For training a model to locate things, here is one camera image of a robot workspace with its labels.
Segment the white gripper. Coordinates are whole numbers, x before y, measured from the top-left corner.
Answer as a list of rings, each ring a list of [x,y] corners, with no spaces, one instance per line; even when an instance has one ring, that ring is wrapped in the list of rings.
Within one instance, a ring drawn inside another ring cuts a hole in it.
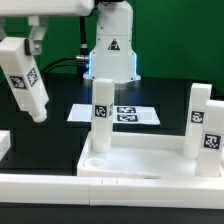
[[[0,16],[29,16],[31,27],[24,41],[27,56],[42,53],[42,41],[48,29],[47,16],[88,16],[94,0],[0,0]],[[0,42],[6,37],[5,18],[0,17]]]

